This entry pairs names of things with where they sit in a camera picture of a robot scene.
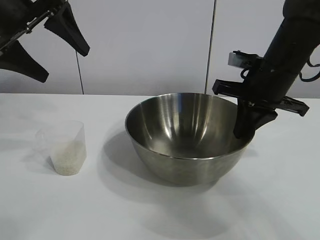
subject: white wall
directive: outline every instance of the white wall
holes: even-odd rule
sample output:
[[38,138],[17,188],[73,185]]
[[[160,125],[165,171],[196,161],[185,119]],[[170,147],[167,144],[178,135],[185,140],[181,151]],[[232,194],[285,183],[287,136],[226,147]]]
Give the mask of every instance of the white wall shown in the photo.
[[78,0],[86,94],[205,91],[214,0]]
[[[228,66],[229,53],[241,50],[264,56],[283,18],[284,0],[216,0],[208,94],[213,94],[216,79],[241,82],[241,69]],[[320,49],[311,62],[320,63]],[[305,67],[303,77],[310,78],[319,68]],[[296,98],[320,97],[320,80],[304,83],[297,79],[288,96]]]

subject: black cable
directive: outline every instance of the black cable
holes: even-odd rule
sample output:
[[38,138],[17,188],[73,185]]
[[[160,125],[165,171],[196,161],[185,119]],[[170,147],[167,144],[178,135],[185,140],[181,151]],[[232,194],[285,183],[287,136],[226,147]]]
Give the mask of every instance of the black cable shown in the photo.
[[251,67],[245,68],[241,71],[240,76],[243,79],[247,79],[247,76],[245,76],[245,73],[248,72],[250,70]]
[[[309,67],[311,68],[319,68],[320,67],[320,64],[316,64],[316,65],[313,65],[310,61],[310,59],[308,59],[308,61],[306,62],[308,64]],[[311,78],[303,78],[303,75],[302,73],[300,72],[299,73],[299,77],[301,79],[302,82],[305,82],[305,83],[311,83],[311,82],[314,82],[315,80],[318,80],[320,78],[320,72],[315,75],[314,77],[311,77]]]

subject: measuring cup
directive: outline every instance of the measuring cup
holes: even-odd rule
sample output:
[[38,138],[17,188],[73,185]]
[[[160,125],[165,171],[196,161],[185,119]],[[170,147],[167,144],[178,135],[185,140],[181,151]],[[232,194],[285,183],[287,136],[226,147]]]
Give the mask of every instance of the measuring cup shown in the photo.
[[63,121],[45,127],[36,135],[38,149],[51,158],[55,171],[64,176],[77,174],[87,157],[85,128],[80,121]]

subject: cable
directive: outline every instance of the cable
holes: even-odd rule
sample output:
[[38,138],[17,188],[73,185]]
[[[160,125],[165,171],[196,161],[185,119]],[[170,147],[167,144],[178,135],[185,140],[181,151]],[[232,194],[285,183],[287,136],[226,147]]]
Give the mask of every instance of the cable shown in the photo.
[[[316,64],[316,65],[313,65],[310,61],[310,58],[308,59],[308,61],[306,62],[308,64],[308,66],[310,68],[319,68],[320,67],[320,64]],[[301,79],[302,82],[305,82],[305,83],[311,83],[311,82],[314,82],[315,80],[318,80],[320,78],[320,72],[315,75],[314,77],[311,77],[311,78],[303,78],[303,75],[302,73],[300,72],[299,73],[299,77]]]

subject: clear plastic cup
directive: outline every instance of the clear plastic cup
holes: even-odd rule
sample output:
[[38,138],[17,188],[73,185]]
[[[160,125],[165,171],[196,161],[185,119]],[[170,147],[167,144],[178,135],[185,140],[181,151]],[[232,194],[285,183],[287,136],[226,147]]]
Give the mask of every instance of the clear plastic cup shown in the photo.
[[77,174],[87,157],[85,128],[80,121],[63,121],[45,127],[35,135],[39,149],[45,150],[55,171],[64,176]]

